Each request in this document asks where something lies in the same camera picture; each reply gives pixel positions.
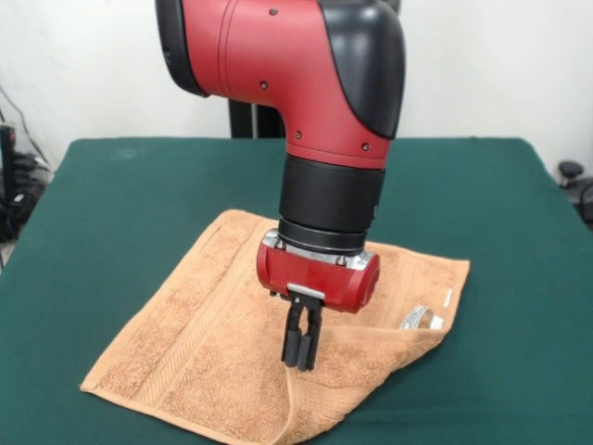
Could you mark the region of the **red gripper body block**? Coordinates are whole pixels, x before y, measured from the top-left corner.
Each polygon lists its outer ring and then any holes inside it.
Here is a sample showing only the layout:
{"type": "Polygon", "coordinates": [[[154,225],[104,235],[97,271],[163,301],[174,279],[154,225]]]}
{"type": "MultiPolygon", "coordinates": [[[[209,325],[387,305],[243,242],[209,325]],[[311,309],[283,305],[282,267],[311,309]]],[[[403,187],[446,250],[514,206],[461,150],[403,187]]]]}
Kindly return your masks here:
{"type": "Polygon", "coordinates": [[[257,254],[257,276],[264,288],[315,298],[338,312],[357,313],[367,305],[380,267],[373,252],[348,256],[309,251],[285,243],[275,229],[265,233],[257,254]]]}

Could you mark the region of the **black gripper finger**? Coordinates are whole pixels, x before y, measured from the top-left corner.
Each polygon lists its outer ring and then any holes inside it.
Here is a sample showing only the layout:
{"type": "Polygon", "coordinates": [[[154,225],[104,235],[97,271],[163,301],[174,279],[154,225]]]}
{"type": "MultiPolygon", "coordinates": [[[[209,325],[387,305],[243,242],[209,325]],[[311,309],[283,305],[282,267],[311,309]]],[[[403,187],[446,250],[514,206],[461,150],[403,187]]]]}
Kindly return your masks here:
{"type": "Polygon", "coordinates": [[[308,308],[308,326],[300,339],[296,368],[301,372],[312,371],[315,366],[322,327],[322,307],[308,308]]]}
{"type": "Polygon", "coordinates": [[[282,361],[287,367],[302,367],[305,363],[304,355],[301,353],[302,330],[300,329],[303,309],[301,301],[297,299],[291,303],[286,317],[282,361]]]}

